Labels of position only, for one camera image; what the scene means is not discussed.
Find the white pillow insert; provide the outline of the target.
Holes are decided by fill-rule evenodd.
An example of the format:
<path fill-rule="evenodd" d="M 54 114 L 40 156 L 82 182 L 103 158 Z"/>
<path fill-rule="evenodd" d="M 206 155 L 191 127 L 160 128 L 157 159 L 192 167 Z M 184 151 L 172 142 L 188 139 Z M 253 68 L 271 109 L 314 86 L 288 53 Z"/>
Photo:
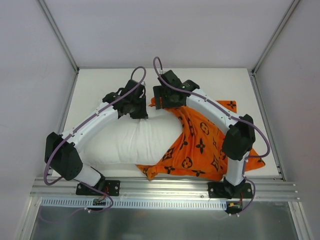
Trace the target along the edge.
<path fill-rule="evenodd" d="M 180 137 L 183 127 L 171 112 L 147 107 L 147 119 L 123 116 L 97 133 L 80 152 L 90 166 L 155 165 Z"/>

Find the orange patterned pillowcase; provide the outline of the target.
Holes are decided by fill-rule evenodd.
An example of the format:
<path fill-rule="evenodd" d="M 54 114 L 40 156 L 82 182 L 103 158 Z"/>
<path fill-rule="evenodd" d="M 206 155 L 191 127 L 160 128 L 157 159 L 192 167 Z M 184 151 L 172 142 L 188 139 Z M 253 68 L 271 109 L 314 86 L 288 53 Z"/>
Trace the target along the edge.
<path fill-rule="evenodd" d="M 137 168 L 148 180 L 168 174 L 221 181 L 228 169 L 228 158 L 222 151 L 225 135 L 190 107 L 168 108 L 167 112 L 180 121 L 182 133 L 158 163 L 138 164 Z"/>

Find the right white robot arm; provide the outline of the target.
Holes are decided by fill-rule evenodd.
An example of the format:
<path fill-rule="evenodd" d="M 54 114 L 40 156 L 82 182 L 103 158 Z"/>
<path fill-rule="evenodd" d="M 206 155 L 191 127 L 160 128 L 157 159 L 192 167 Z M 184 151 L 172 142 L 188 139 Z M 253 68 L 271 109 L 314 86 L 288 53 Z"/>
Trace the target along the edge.
<path fill-rule="evenodd" d="M 252 117 L 228 110 L 208 97 L 192 80 L 181 82 L 172 70 L 155 72 L 161 83 L 153 89 L 157 108 L 187 106 L 215 124 L 224 135 L 221 151 L 227 157 L 227 171 L 222 186 L 214 191 L 223 198 L 236 197 L 246 183 L 245 165 L 256 141 Z"/>

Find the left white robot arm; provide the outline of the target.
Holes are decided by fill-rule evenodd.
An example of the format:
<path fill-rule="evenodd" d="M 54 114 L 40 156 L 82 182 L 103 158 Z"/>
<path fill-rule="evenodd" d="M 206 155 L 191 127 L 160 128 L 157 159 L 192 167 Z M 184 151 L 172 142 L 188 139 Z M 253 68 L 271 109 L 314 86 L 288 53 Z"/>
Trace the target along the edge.
<path fill-rule="evenodd" d="M 45 170 L 52 168 L 62 179 L 82 183 L 93 195 L 104 193 L 106 178 L 83 163 L 80 152 L 106 126 L 124 115 L 146 119 L 146 94 L 142 81 L 128 80 L 125 87 L 108 93 L 81 123 L 57 134 L 50 133 L 45 143 Z"/>

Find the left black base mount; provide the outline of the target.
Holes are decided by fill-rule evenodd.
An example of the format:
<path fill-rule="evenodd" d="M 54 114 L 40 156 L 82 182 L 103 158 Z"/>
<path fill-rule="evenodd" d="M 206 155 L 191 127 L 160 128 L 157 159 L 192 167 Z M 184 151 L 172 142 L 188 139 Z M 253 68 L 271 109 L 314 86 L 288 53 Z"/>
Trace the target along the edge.
<path fill-rule="evenodd" d="M 120 192 L 120 184 L 119 180 L 100 180 L 95 186 L 86 186 L 83 183 L 78 183 L 76 187 L 75 194 L 77 196 L 101 196 L 102 194 L 97 192 L 106 193 L 111 197 L 118 197 Z"/>

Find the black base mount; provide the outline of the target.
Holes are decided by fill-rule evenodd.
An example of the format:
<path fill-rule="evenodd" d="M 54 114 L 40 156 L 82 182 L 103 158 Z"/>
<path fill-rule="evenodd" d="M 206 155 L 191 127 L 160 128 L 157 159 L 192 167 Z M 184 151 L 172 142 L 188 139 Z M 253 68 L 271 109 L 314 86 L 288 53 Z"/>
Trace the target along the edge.
<path fill-rule="evenodd" d="M 76 187 L 75 194 L 77 196 L 101 196 L 102 194 L 97 192 L 106 193 L 111 197 L 118 197 L 120 192 L 120 184 L 119 180 L 100 180 L 95 186 L 86 186 L 83 183 L 78 183 Z"/>
<path fill-rule="evenodd" d="M 233 186 L 226 185 L 224 182 L 209 182 L 208 184 L 209 198 L 223 198 L 223 199 L 251 199 L 253 197 L 253 190 L 250 183 Z"/>

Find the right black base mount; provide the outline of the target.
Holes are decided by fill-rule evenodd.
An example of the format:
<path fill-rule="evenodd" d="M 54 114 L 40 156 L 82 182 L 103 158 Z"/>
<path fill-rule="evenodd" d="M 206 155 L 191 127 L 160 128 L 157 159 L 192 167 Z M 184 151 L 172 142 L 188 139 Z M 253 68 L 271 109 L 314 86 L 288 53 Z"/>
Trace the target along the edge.
<path fill-rule="evenodd" d="M 209 182 L 208 184 L 209 198 L 223 198 L 223 199 L 251 199 L 253 197 L 253 190 L 250 183 L 233 186 L 226 185 L 224 182 Z"/>

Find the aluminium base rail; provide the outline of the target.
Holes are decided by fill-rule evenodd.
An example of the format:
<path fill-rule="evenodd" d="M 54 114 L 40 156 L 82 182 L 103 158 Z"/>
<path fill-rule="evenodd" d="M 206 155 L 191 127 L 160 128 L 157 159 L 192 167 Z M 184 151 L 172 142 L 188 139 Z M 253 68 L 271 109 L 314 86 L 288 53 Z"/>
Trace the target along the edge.
<path fill-rule="evenodd" d="M 208 181 L 199 178 L 156 178 L 111 177 L 120 181 L 119 197 L 123 199 L 208 199 Z M 255 201 L 261 202 L 300 202 L 303 197 L 298 184 L 278 178 L 249 178 L 255 184 Z M 41 177 L 34 180 L 31 196 L 71 197 L 76 195 L 77 182 L 59 180 L 46 185 Z"/>

